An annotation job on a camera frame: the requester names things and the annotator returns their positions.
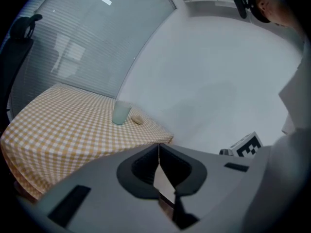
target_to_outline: window blind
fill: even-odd
[[[58,82],[115,98],[139,51],[174,9],[171,0],[30,0],[19,16],[43,19],[11,91],[13,116]]]

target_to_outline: tablecloth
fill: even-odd
[[[56,84],[30,102],[10,123],[0,143],[22,187],[36,199],[85,163],[173,134],[132,104],[126,122],[112,123],[115,100]],[[131,115],[142,116],[138,125]]]

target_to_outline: cup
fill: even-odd
[[[112,114],[112,122],[117,125],[122,125],[125,122],[131,109],[132,107],[128,103],[123,101],[116,101]]]

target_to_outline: white wall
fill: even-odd
[[[183,147],[218,153],[253,131],[269,145],[287,115],[278,92],[300,59],[267,30],[229,18],[189,18],[181,7],[145,46],[119,99],[141,106]]]

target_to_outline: green cup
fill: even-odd
[[[117,125],[122,125],[131,109],[132,107],[127,102],[116,101],[112,114],[112,122]]]

